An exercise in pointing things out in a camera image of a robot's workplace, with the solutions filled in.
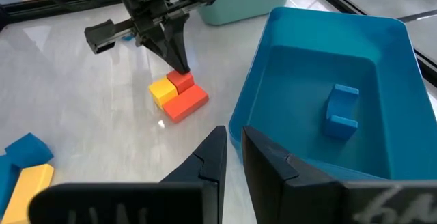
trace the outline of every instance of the stacked blocks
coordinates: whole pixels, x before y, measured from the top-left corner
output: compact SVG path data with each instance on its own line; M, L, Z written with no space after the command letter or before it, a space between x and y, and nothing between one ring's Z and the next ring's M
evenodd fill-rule
M358 122L352 119L352 112L359 90L335 84L328 98L324 124L325 135L347 141L358 129Z
M27 207L35 195L49 186L53 171L53 167L48 164L28 167L21 171L2 220L3 224L29 223Z
M173 88L162 84L165 82L164 79L170 82L174 90L176 90L176 95L173 96ZM191 73L179 74L175 70L167 74L165 78L152 83L149 86L149 90L154 97L155 103L174 122L180 122L208 101L208 94L194 83ZM155 98L169 92L172 93L170 99Z
M53 154L44 142L31 133L5 150L6 155L0 156L1 223L28 223L27 206L33 196L51 181L53 168L46 163L53 158Z

